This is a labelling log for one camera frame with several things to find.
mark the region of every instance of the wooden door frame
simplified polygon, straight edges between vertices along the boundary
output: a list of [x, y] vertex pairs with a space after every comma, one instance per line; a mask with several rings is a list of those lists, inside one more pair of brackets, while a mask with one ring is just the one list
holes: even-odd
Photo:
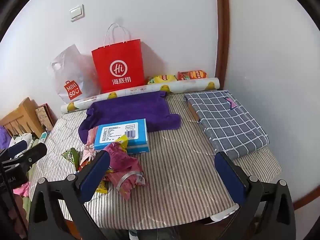
[[229, 0], [217, 0], [218, 14], [218, 43], [215, 77], [219, 79], [220, 89], [223, 89], [227, 72], [229, 38], [230, 38], [230, 11]]

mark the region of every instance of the bed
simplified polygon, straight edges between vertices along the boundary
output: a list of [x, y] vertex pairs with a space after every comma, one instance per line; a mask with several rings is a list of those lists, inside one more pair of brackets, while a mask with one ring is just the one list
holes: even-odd
[[[185, 224], [217, 214], [234, 205], [213, 164], [213, 148], [183, 99], [172, 94], [166, 100], [172, 113], [181, 116], [178, 130], [149, 133], [150, 153], [136, 155], [145, 172], [147, 187], [132, 190], [128, 201], [109, 184], [107, 195], [95, 193], [85, 203], [99, 227], [153, 229]], [[45, 144], [47, 155], [36, 163], [31, 180], [32, 199], [37, 181], [63, 180], [74, 173], [72, 163], [61, 154], [74, 147], [84, 149], [78, 127], [86, 110], [62, 115]], [[263, 182], [271, 182], [281, 172], [268, 147], [243, 156], [234, 163]], [[64, 201], [60, 206], [65, 219], [72, 220]]]

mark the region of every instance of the light switch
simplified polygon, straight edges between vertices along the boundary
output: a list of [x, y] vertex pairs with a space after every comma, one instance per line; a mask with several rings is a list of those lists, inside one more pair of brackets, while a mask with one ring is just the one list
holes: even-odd
[[72, 22], [84, 17], [83, 4], [70, 10], [70, 19]]

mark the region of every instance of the white wall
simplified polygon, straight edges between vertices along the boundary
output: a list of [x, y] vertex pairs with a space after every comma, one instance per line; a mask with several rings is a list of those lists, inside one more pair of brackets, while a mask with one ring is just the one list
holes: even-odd
[[320, 183], [320, 31], [296, 0], [230, 0], [230, 18], [225, 89], [268, 133], [295, 201]]
[[[72, 23], [69, 10], [78, 4], [85, 17]], [[91, 55], [115, 21], [143, 42], [146, 76], [203, 69], [214, 77], [216, 12], [216, 0], [30, 0], [0, 43], [0, 118], [28, 96], [60, 116], [48, 64], [73, 43]]]

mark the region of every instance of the folded tablecloth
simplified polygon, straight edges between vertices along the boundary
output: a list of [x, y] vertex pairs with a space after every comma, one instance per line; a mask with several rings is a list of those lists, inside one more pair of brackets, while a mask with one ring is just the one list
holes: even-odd
[[234, 160], [269, 143], [261, 126], [228, 90], [188, 93], [185, 100], [199, 116], [215, 153], [225, 151]]

